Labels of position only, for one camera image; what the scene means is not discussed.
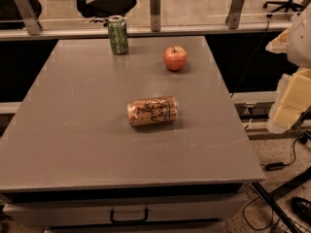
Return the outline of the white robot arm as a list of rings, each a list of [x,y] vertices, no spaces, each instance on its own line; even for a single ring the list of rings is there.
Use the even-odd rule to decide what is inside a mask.
[[[277,84],[266,125],[274,134],[291,129],[311,107],[311,8],[294,15],[292,21],[291,27],[265,47],[273,53],[285,53],[288,61],[298,67],[292,75],[283,74]]]

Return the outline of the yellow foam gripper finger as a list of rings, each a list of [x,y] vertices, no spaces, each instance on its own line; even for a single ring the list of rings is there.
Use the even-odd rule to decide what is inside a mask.
[[[311,107],[311,69],[299,68],[292,75],[283,74],[278,82],[266,128],[273,134],[291,129]]]

